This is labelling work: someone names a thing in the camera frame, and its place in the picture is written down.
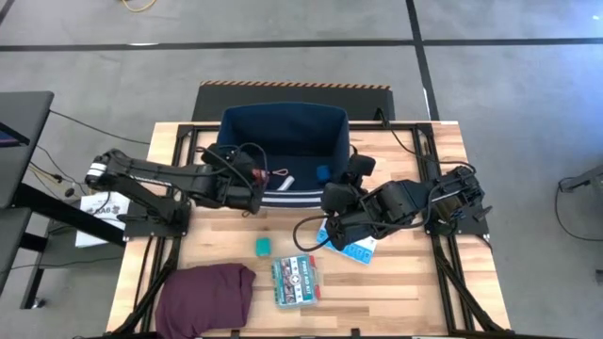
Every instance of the wooden tabletop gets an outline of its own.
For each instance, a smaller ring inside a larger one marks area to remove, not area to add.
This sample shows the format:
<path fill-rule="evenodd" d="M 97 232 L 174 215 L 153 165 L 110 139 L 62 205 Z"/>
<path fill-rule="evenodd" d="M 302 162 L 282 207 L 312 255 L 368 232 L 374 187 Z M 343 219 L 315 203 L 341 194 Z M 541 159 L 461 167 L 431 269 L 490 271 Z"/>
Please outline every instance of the wooden tabletop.
<path fill-rule="evenodd" d="M 466 161 L 458 123 L 433 122 L 432 126 L 440 160 Z M 176 122 L 155 125 L 149 161 L 171 163 L 177 128 Z M 202 132 L 198 144 L 207 146 L 215 142 L 216 134 Z M 413 149 L 410 132 L 398 131 L 397 134 L 408 148 Z M 389 180 L 419 180 L 415 157 L 406 153 L 389 131 L 351 131 L 350 142 L 360 154 L 372 156 L 377 161 L 372 176 L 364 181 L 365 188 L 372 189 Z M 196 156 L 196 160 L 201 162 L 200 156 Z M 443 165 L 442 171 L 453 167 Z M 179 267 L 242 263 L 257 274 L 252 307 L 241 335 L 350 335 L 352 328 L 359 328 L 363 335 L 447 333 L 432 242 L 422 228 L 399 231 L 381 240 L 368 266 L 329 249 L 314 251 L 321 300 L 312 307 L 278 309 L 274 302 L 270 261 L 273 257 L 299 254 L 292 240 L 293 225 L 301 218 L 319 213 L 319 210 L 262 209 L 256 216 L 242 218 L 240 211 L 196 208 L 188 235 L 182 241 Z M 318 226 L 319 221 L 308 223 L 303 231 L 300 230 L 302 246 L 316 244 Z M 264 236 L 271 240 L 271 258 L 255 256 L 255 239 Z M 108 331 L 121 325 L 132 311 L 147 240 L 134 239 L 126 246 L 106 327 Z M 491 251 L 475 235 L 459 235 L 457 241 L 469 291 L 498 325 L 509 328 Z M 155 242 L 145 267 L 141 295 L 149 280 L 154 245 Z M 450 290 L 457 328 L 462 329 L 458 297 L 454 288 L 450 286 Z M 230 331 L 204 334 L 230 335 Z"/>

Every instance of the red item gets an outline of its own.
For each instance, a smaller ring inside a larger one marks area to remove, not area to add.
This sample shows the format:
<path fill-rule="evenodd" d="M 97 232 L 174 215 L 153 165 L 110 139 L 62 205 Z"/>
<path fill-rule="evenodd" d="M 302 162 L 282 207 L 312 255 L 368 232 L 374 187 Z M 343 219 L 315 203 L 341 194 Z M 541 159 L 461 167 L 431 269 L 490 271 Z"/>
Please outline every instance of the red item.
<path fill-rule="evenodd" d="M 157 332 L 166 339 L 188 339 L 212 329 L 244 327 L 254 279 L 255 273 L 242 264 L 173 272 L 155 312 Z"/>

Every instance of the small green block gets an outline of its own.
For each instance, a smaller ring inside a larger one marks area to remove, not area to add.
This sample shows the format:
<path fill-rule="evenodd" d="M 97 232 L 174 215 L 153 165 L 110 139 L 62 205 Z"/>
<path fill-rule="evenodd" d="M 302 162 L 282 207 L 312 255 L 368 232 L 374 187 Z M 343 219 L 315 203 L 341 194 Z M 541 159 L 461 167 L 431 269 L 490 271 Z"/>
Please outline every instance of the small green block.
<path fill-rule="evenodd" d="M 259 238 L 255 240 L 255 255 L 269 256 L 270 255 L 270 239 Z"/>

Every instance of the white paper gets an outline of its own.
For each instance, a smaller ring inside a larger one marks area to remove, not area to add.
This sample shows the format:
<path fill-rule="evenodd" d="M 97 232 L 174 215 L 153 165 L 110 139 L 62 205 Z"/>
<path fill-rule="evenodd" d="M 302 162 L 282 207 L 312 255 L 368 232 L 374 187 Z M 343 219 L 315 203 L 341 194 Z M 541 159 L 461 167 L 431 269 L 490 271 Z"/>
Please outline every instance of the white paper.
<path fill-rule="evenodd" d="M 125 198 L 123 195 L 117 192 L 110 192 L 111 196 L 109 201 L 103 207 L 102 210 L 98 211 L 94 216 L 100 218 L 102 221 L 113 225 L 121 230 L 125 227 L 125 223 L 117 219 L 118 215 L 127 214 L 128 205 L 130 200 Z M 79 209 L 92 214 L 98 210 L 106 202 L 108 192 L 96 193 L 91 196 L 82 197 Z M 89 246 L 105 244 L 105 240 L 101 240 L 89 234 L 77 231 L 75 236 L 75 246 L 78 248 L 84 248 Z"/>

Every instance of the blue fabric bin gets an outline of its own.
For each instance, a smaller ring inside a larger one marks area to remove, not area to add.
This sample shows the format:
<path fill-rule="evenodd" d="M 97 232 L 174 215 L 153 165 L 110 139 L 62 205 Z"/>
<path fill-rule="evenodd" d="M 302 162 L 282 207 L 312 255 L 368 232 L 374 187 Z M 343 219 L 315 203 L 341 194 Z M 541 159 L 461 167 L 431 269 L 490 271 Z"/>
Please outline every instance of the blue fabric bin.
<path fill-rule="evenodd" d="M 287 192 L 280 192 L 283 196 L 321 192 L 324 184 L 318 182 L 317 167 L 326 165 L 332 177 L 339 177 L 350 158 L 348 114 L 328 105 L 275 103 L 228 108 L 222 116 L 217 142 L 237 146 L 254 142 L 261 146 L 267 154 L 268 170 L 287 169 L 295 178 Z M 258 150 L 246 147 L 245 152 L 264 167 Z M 271 191 L 284 180 L 270 175 L 267 197 L 278 195 Z M 319 206 L 319 199 L 313 206 Z"/>

